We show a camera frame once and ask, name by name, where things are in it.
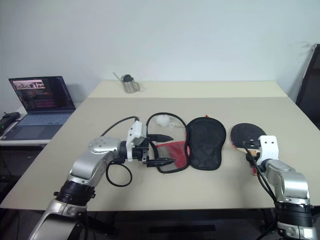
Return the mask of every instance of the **table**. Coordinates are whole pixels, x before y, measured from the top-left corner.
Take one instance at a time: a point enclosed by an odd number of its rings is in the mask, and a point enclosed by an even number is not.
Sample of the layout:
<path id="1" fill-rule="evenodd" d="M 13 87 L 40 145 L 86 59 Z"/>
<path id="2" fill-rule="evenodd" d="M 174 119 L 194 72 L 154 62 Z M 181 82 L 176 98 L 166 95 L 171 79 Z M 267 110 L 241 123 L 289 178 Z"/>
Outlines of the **table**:
<path id="1" fill-rule="evenodd" d="M 232 126 L 252 123 L 277 136 L 279 158 L 305 175 L 311 204 L 320 205 L 320 131 L 275 82 L 143 82 L 143 92 L 124 94 L 116 81 L 101 82 L 77 108 L 1 203 L 1 208 L 45 210 L 88 143 L 117 120 L 136 115 L 145 122 L 156 112 L 179 115 L 186 123 L 208 115 L 223 123 L 227 137 L 222 163 L 214 171 L 189 166 L 161 174 L 127 162 L 128 187 L 102 179 L 89 211 L 273 208 L 257 177 L 230 141 Z M 125 140 L 132 122 L 109 132 Z"/>

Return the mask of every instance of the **laptop display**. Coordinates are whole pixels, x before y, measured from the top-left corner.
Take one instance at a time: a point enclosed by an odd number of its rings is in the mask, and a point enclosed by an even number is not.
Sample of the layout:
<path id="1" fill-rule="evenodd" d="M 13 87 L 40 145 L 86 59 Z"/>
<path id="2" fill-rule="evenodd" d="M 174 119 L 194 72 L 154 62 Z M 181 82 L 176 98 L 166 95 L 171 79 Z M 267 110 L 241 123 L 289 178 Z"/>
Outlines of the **laptop display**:
<path id="1" fill-rule="evenodd" d="M 9 81 L 28 114 L 76 109 L 62 76 L 10 78 Z"/>

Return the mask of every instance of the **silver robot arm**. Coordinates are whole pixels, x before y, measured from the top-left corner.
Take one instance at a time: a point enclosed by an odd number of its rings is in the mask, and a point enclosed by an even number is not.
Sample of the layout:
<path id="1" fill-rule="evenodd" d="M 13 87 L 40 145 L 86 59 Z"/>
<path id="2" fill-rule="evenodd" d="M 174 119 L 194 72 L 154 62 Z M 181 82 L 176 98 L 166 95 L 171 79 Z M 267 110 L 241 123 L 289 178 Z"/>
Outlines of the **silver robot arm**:
<path id="1" fill-rule="evenodd" d="M 125 159 L 138 159 L 147 167 L 171 164 L 173 159 L 149 159 L 148 156 L 149 141 L 170 140 L 171 137 L 159 134 L 149 134 L 147 138 L 146 125 L 136 120 L 128 131 L 126 141 L 106 136 L 91 141 L 88 150 L 74 162 L 60 191 L 54 193 L 56 198 L 49 204 L 29 240 L 77 239 L 85 226 L 83 223 L 88 225 L 87 203 L 95 197 L 95 187 L 106 172 L 107 165 L 114 159 L 123 162 Z M 116 229 L 110 227 L 107 232 L 113 235 Z"/>
<path id="2" fill-rule="evenodd" d="M 261 136 L 258 167 L 274 187 L 278 233 L 285 239 L 317 240 L 308 183 L 302 173 L 279 160 L 275 136 Z"/>
<path id="3" fill-rule="evenodd" d="M 119 155 L 121 141 L 101 136 L 94 139 L 73 164 L 60 192 L 55 192 L 29 240 L 66 240 L 72 232 L 81 230 L 79 218 L 84 218 L 87 203 L 95 197 L 95 187 L 100 182 L 109 162 Z"/>

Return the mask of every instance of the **black cable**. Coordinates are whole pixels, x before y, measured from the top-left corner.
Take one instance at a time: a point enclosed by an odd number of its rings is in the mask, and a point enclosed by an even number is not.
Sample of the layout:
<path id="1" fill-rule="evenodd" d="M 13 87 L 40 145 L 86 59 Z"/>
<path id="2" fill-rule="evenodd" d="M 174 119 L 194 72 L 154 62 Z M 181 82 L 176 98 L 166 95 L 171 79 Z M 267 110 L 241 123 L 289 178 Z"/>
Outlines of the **black cable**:
<path id="1" fill-rule="evenodd" d="M 277 201 L 277 198 L 276 198 L 274 192 L 272 191 L 272 189 L 271 189 L 268 181 L 266 180 L 265 176 L 262 174 L 260 168 L 258 167 L 256 160 L 254 159 L 254 157 L 252 156 L 251 152 L 246 147 L 246 144 L 252 145 L 252 143 L 244 141 L 242 143 L 242 145 L 243 145 L 245 151 L 248 153 L 249 159 L 251 160 L 252 164 L 255 166 L 255 168 L 257 170 L 256 176 L 257 176 L 257 178 L 259 180 L 259 183 L 261 184 L 261 186 L 269 194 L 269 196 L 272 198 L 273 202 L 275 203 Z M 266 236 L 272 229 L 274 229 L 276 227 L 277 222 L 278 222 L 278 214 L 275 214 L 272 224 L 256 240 L 261 240 L 264 236 Z"/>
<path id="2" fill-rule="evenodd" d="M 95 215 L 94 215 L 95 220 L 97 220 L 97 217 L 98 217 L 98 212 L 96 211 Z M 97 236 L 96 236 L 96 232 L 95 231 L 93 231 L 93 239 L 97 240 Z"/>
<path id="3" fill-rule="evenodd" d="M 182 125 L 184 126 L 184 128 L 185 128 L 184 154 L 185 154 L 185 158 L 186 158 L 186 165 L 184 167 L 181 167 L 181 168 L 178 168 L 178 169 L 174 169 L 174 170 L 169 170 L 169 171 L 162 171 L 160 167 L 157 167 L 157 169 L 158 169 L 158 171 L 160 173 L 166 173 L 166 174 L 176 173 L 176 172 L 185 170 L 187 167 L 189 167 L 189 164 L 190 164 L 190 156 L 188 155 L 188 139 L 189 139 L 188 127 L 187 127 L 186 123 L 181 119 L 181 117 L 179 117 L 179 116 L 177 116 L 177 115 L 175 115 L 173 113 L 170 113 L 170 112 L 157 112 L 157 113 L 152 114 L 148 118 L 146 123 L 145 123 L 145 125 L 146 125 L 146 135 L 147 136 L 148 136 L 149 123 L 150 123 L 151 119 L 153 117 L 159 116 L 159 115 L 168 115 L 168 116 L 174 117 L 174 118 L 178 119 L 182 123 Z M 150 144 L 150 146 L 151 146 L 151 148 L 153 150 L 154 158 L 155 159 L 159 158 L 159 153 L 158 153 L 156 145 L 152 141 L 150 141 L 149 144 Z"/>
<path id="4" fill-rule="evenodd" d="M 115 127 L 116 125 L 118 125 L 119 123 L 122 123 L 126 120 L 129 120 L 129 119 L 134 119 L 134 121 L 139 121 L 139 118 L 137 116 L 128 116 L 124 119 L 121 119 L 119 121 L 117 121 L 116 123 L 112 124 L 107 130 L 105 130 L 102 134 L 101 134 L 101 137 L 106 135 L 107 132 L 109 132 L 113 127 Z"/>
<path id="5" fill-rule="evenodd" d="M 84 240 L 88 240 L 89 234 L 89 219 L 88 219 L 88 211 L 85 211 L 85 229 L 84 229 Z"/>
<path id="6" fill-rule="evenodd" d="M 15 236 L 16 240 L 19 239 L 19 228 L 20 228 L 20 214 L 19 214 L 19 211 L 17 212 L 17 217 L 18 217 L 18 225 L 16 227 L 16 236 Z"/>
<path id="7" fill-rule="evenodd" d="M 275 203 L 277 201 L 277 198 L 274 194 L 274 192 L 272 191 L 268 181 L 266 180 L 265 176 L 262 174 L 260 168 L 258 167 L 257 165 L 257 162 L 255 161 L 254 157 L 252 156 L 251 152 L 248 150 L 248 148 L 246 147 L 246 144 L 251 144 L 250 142 L 247 142 L 247 141 L 244 141 L 242 143 L 243 145 L 243 148 L 245 149 L 245 151 L 247 152 L 247 154 L 249 155 L 249 159 L 251 160 L 251 163 L 255 166 L 256 170 L 257 170 L 257 177 L 260 175 L 260 177 L 262 178 L 265 186 L 263 184 L 262 187 L 266 190 L 266 188 L 268 189 L 267 193 L 270 195 L 270 197 L 272 198 L 273 202 Z"/>
<path id="8" fill-rule="evenodd" d="M 130 180 L 129 180 L 129 182 L 126 183 L 126 184 L 120 185 L 120 184 L 116 184 L 116 183 L 114 183 L 113 181 L 111 181 L 111 179 L 109 178 L 109 168 L 110 168 L 111 165 L 119 165 L 119 166 L 122 166 L 122 167 L 124 167 L 125 169 L 127 169 L 127 171 L 128 171 L 129 174 L 130 174 Z M 115 163 L 115 162 L 113 162 L 113 161 L 109 162 L 108 165 L 106 166 L 106 169 L 105 169 L 105 177 L 106 177 L 107 181 L 108 181 L 110 184 L 112 184 L 112 185 L 115 186 L 115 187 L 119 187 L 119 188 L 126 187 L 126 186 L 128 186 L 128 185 L 132 182 L 132 173 L 131 173 L 130 169 L 129 169 L 127 166 L 125 166 L 125 165 L 123 165 L 123 164 L 121 164 L 121 163 Z"/>
<path id="9" fill-rule="evenodd" d="M 261 186 L 262 186 L 262 187 L 264 188 L 264 190 L 269 194 L 269 196 L 272 198 L 272 200 L 274 200 L 272 193 L 268 190 L 268 188 L 266 187 L 266 185 L 262 182 L 260 173 L 257 172 L 257 173 L 256 173 L 256 176 L 257 176 L 257 178 L 258 178 L 259 183 L 261 184 Z"/>
<path id="10" fill-rule="evenodd" d="M 272 229 L 274 229 L 277 225 L 278 215 L 276 214 L 271 225 L 262 233 L 256 240 L 261 240 L 264 236 L 266 236 Z"/>
<path id="11" fill-rule="evenodd" d="M 6 169 L 6 171 L 7 171 L 8 174 L 9 174 L 10 179 L 12 179 L 12 174 L 11 174 L 11 172 L 10 172 L 10 170 L 9 170 L 6 162 L 5 162 L 5 160 L 4 160 L 3 158 L 1 158 L 1 161 L 2 161 L 2 163 L 3 163 L 3 165 L 4 165 L 4 168 Z"/>

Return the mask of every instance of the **floor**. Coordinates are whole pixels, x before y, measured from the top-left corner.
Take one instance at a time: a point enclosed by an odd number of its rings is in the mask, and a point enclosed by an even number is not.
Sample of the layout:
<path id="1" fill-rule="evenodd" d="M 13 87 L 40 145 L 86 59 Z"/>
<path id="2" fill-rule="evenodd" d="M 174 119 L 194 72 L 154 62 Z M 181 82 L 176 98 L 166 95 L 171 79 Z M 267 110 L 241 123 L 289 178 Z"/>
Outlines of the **floor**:
<path id="1" fill-rule="evenodd" d="M 39 151 L 1 151 L 1 176 L 22 175 L 31 165 Z M 108 212 L 90 212 L 90 216 L 97 217 L 101 221 L 110 219 Z M 40 219 L 41 214 L 29 210 L 8 210 L 1 218 L 1 240 L 27 240 L 32 229 Z M 201 231 L 181 232 L 177 227 L 206 226 Z M 259 227 L 263 224 L 260 220 L 253 219 L 227 219 L 206 221 L 144 221 L 144 222 L 115 222 L 119 229 L 117 240 L 254 240 L 259 234 Z M 159 231 L 159 227 L 172 227 L 173 233 Z M 320 220 L 316 223 L 318 236 L 320 236 Z M 108 237 L 102 234 L 89 232 L 89 240 L 106 240 Z M 277 240 L 277 233 L 270 234 L 264 240 Z"/>

